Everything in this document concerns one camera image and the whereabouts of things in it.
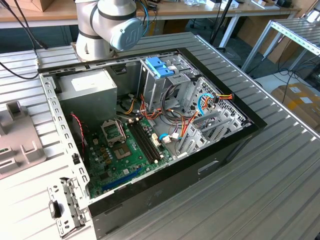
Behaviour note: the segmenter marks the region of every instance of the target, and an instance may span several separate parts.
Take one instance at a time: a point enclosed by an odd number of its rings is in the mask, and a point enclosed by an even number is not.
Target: wooden desk
[[[238,8],[229,9],[227,17],[232,17],[227,31],[221,41],[220,47],[225,47],[232,31],[234,30],[239,17],[242,16],[266,16],[266,15],[289,15],[292,19],[300,8],[281,8],[280,10],[264,10],[252,3],[250,0],[244,4],[240,4]],[[20,16],[18,10],[12,7],[12,10]],[[45,12],[37,12],[31,10],[23,10],[23,13],[31,27],[44,26],[63,26],[77,25],[76,4],[73,0],[55,0]],[[201,19],[214,18],[218,14],[218,9],[213,9],[205,4],[200,6],[188,6],[183,0],[181,2],[160,2],[158,4],[157,20],[172,20],[172,19]],[[145,16],[141,6],[138,6],[136,13],[137,17],[143,19]],[[154,19],[155,13],[149,11],[149,18]],[[15,18],[5,8],[0,9],[0,29],[3,28],[20,28],[21,26]]]

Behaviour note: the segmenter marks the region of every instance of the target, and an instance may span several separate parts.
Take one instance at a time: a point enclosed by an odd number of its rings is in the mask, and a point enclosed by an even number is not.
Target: blue drive bay latch
[[[159,78],[164,78],[175,74],[174,71],[168,69],[166,64],[156,56],[146,58],[145,62]]]

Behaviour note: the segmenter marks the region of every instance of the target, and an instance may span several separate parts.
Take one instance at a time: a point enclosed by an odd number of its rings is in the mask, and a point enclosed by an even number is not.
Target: slotted aluminum surface
[[[320,25],[312,24],[304,18],[295,18],[273,20],[271,27],[313,54],[320,54]]]
[[[314,239],[320,232],[319,136],[192,33],[145,37],[120,55],[176,47],[191,51],[268,126],[233,162],[107,239]],[[40,50],[39,55],[44,67],[78,61],[71,47]],[[0,61],[19,74],[36,72],[31,51],[2,54]],[[27,106],[49,160],[0,180],[0,236],[58,240],[46,187],[70,171],[39,79],[22,80],[0,68],[0,107],[12,100]],[[95,235],[87,225],[67,239],[94,240]]]

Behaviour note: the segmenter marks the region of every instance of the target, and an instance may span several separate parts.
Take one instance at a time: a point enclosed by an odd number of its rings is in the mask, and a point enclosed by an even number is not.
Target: green motherboard
[[[154,130],[148,120],[142,118],[138,121],[139,127],[143,129],[145,138],[153,144],[151,137]],[[141,139],[135,139],[136,132],[130,128],[128,123],[122,124],[126,140],[116,142],[112,147],[108,146],[103,131],[96,132],[86,137],[87,147],[87,171],[90,177],[88,188],[90,197],[95,198],[110,189],[131,181],[141,175],[148,173],[172,160],[170,153],[163,145],[154,146],[161,159],[150,162],[146,152],[141,149]],[[116,127],[111,129],[112,137],[116,136]]]

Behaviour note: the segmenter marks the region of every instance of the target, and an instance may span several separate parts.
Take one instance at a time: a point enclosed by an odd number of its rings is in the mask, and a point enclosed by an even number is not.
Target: yellow cable
[[[135,104],[135,100],[132,99],[132,103],[131,103],[130,109],[128,111],[126,111],[124,114],[126,114],[126,115],[130,114],[132,112],[132,110],[134,109],[134,104]]]

